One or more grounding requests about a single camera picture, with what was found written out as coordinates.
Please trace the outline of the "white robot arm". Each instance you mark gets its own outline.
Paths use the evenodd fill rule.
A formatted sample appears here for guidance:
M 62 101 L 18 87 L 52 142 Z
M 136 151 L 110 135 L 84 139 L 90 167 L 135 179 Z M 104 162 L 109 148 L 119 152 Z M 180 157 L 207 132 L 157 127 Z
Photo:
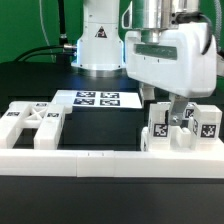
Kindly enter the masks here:
M 93 76 L 124 68 L 141 83 L 170 93 L 167 123 L 182 123 L 191 98 L 216 87 L 217 47 L 200 0 L 83 0 L 83 34 L 73 66 Z

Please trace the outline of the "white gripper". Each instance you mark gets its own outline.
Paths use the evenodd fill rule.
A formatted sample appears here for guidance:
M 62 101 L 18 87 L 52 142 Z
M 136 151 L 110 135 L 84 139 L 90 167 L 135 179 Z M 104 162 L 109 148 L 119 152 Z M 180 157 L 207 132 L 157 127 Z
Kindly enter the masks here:
M 188 98 L 208 97 L 216 87 L 216 43 L 212 38 L 208 51 L 202 54 L 206 34 L 206 23 L 180 24 L 177 29 L 165 30 L 158 44 L 142 42 L 140 31 L 126 33 L 127 74 L 143 82 L 139 84 L 142 105 L 155 99 L 154 87 L 171 92 L 171 126 L 182 124 Z

